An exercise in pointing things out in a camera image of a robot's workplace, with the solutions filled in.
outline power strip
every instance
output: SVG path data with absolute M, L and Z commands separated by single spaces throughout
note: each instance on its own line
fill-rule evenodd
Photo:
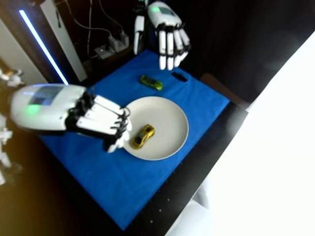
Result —
M 94 49 L 100 59 L 106 59 L 129 47 L 129 37 L 124 32 L 120 34 L 120 40 L 117 40 L 114 37 L 110 36 L 108 37 L 108 42 L 109 45 L 105 44 Z

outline green toy car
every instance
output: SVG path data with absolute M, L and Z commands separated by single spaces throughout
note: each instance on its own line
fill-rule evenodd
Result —
M 148 87 L 153 88 L 153 89 L 156 89 L 158 91 L 162 90 L 162 88 L 163 88 L 163 84 L 162 84 L 161 81 L 152 79 L 152 78 L 150 78 L 149 76 L 146 76 L 146 75 L 142 75 L 140 77 L 140 82 L 143 85 L 148 86 Z

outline toy car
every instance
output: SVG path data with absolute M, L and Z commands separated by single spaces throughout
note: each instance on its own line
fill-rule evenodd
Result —
M 163 88 L 163 84 L 161 81 L 152 79 L 146 75 L 142 75 L 140 77 L 140 82 L 143 85 L 148 86 L 148 87 L 153 88 L 153 89 L 156 89 L 158 91 L 162 90 L 162 88 Z
M 154 135 L 155 130 L 152 126 L 147 124 L 141 131 L 130 140 L 130 145 L 133 149 L 140 149 L 143 145 Z

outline white plate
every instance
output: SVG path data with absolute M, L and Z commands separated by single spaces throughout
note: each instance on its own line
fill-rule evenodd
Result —
M 131 155 L 144 160 L 162 160 L 177 153 L 186 142 L 189 125 L 183 110 L 174 102 L 163 97 L 143 97 L 128 106 L 131 115 L 133 138 L 146 125 L 154 127 L 155 134 L 144 146 L 133 149 L 129 142 L 124 148 Z

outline yellow toy car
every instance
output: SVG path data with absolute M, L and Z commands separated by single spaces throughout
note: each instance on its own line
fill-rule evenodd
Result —
M 155 133 L 155 130 L 152 126 L 147 124 L 144 126 L 141 131 L 130 140 L 130 145 L 133 149 L 140 149 Z

